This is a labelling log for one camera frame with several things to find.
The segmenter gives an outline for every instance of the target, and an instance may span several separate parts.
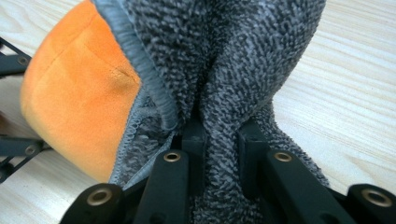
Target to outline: gray fleece fabric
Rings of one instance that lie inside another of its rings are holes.
[[[253,118],[272,149],[312,160],[276,126],[272,98],[316,31],[325,0],[93,0],[141,78],[109,182],[125,189],[198,105],[208,136],[205,192],[191,223],[262,223],[238,177],[236,133]]]

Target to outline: wood grain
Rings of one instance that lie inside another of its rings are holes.
[[[78,2],[2,0],[0,36],[33,55]],[[394,0],[328,0],[304,57],[275,97],[279,127],[342,193],[371,183],[396,194],[395,11]],[[35,136],[18,112],[19,86],[17,77],[0,81],[0,130]],[[42,153],[0,185],[0,223],[56,223],[94,183],[56,152]]]

